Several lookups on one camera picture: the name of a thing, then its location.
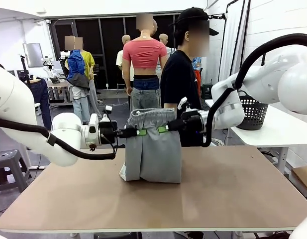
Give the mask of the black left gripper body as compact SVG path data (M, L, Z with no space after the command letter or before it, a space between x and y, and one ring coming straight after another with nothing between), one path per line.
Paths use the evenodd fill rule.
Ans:
M115 132L117 131L117 129L117 122L115 120L99 122L98 135L100 145L114 144L116 141Z

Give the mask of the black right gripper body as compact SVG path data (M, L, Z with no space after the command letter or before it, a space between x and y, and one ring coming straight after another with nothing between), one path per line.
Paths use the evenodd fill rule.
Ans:
M198 111L187 111L181 114L181 119L185 123L184 131L201 132L202 120Z

